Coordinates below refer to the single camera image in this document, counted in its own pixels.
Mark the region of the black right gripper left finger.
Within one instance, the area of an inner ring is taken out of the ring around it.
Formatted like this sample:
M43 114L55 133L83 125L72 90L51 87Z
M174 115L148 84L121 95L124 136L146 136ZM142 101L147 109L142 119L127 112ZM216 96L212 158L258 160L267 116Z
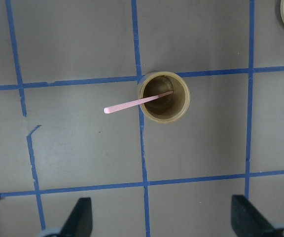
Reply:
M79 198L67 221L59 232L60 237L90 237L92 234L92 202L90 197Z

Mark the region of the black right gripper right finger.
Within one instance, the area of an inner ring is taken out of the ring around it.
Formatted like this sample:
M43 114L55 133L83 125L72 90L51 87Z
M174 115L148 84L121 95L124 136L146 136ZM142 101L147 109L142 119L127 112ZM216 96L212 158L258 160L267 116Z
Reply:
M279 237L268 220L244 195L232 195L231 227L237 237Z

